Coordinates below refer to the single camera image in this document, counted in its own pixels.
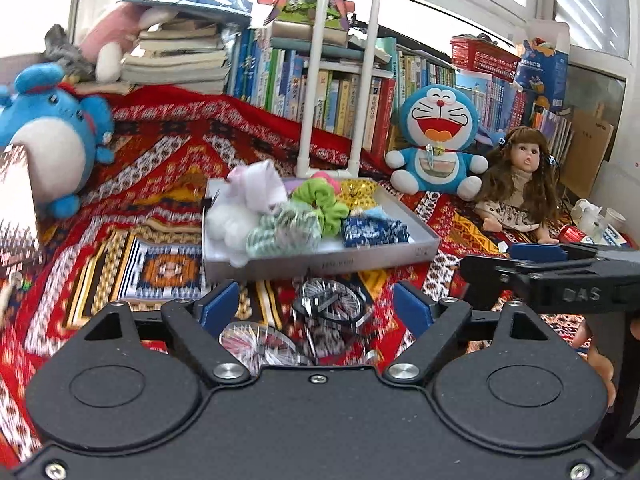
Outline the person's right hand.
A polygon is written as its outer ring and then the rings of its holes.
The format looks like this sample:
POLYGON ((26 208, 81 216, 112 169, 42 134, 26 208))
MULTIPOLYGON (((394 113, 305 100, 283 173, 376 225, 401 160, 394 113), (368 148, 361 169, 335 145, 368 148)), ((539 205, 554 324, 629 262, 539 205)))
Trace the person's right hand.
POLYGON ((612 408, 616 398, 616 388, 614 386, 614 365, 609 358, 601 354, 593 342, 593 336, 586 320, 580 322, 576 335, 570 346, 579 349, 586 342, 589 344, 586 361, 598 373, 608 392, 608 407, 612 408))

